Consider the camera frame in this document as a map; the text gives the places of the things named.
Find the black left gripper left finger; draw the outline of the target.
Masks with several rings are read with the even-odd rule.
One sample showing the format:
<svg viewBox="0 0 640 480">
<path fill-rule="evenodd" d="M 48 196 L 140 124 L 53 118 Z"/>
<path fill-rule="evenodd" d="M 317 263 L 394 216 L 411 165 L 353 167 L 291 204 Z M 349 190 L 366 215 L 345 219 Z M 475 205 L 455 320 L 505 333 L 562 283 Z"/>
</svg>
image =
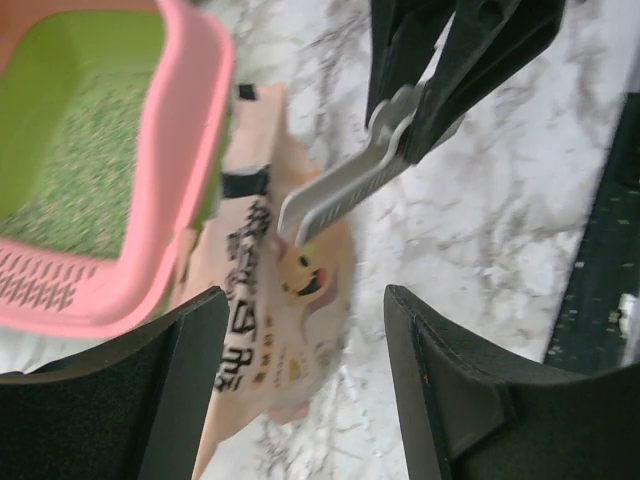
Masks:
<svg viewBox="0 0 640 480">
<path fill-rule="evenodd" d="M 2 478 L 190 478 L 228 312 L 212 287 L 104 344 L 2 375 Z"/>
</svg>

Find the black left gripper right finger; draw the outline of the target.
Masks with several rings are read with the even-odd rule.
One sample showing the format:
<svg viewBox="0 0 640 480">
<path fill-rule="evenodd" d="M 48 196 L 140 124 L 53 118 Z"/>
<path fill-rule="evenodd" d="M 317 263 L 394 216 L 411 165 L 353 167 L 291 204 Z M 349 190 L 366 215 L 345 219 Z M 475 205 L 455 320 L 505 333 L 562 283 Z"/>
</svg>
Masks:
<svg viewBox="0 0 640 480">
<path fill-rule="evenodd" d="M 413 479 L 635 479 L 639 368 L 585 376 L 516 355 L 405 287 L 384 323 Z"/>
</svg>

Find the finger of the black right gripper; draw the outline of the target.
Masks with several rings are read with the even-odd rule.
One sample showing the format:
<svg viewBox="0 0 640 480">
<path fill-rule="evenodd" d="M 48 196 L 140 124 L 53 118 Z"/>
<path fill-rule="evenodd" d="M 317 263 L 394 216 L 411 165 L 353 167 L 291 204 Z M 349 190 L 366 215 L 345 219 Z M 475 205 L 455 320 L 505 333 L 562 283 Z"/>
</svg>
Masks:
<svg viewBox="0 0 640 480">
<path fill-rule="evenodd" d="M 365 122 L 382 101 L 419 82 L 454 12 L 449 0 L 371 0 L 371 73 Z"/>
<path fill-rule="evenodd" d="M 563 1 L 457 1 L 436 71 L 403 135 L 417 164 L 471 107 L 544 51 L 559 32 Z"/>
</svg>

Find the pink cat litter bag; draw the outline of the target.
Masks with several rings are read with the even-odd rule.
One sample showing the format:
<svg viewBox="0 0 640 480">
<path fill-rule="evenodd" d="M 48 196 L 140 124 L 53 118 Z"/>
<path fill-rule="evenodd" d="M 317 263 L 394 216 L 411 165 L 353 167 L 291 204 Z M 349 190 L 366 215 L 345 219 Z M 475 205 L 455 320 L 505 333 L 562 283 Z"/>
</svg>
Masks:
<svg viewBox="0 0 640 480">
<path fill-rule="evenodd" d="M 193 475 L 218 445 L 261 414 L 304 417 L 339 361 L 353 286 L 349 224 L 340 220 L 298 247 L 277 230 L 285 197 L 319 171 L 289 133 L 284 84 L 240 85 L 219 193 L 190 257 L 180 299 L 221 287 L 229 304 L 224 348 Z"/>
</svg>

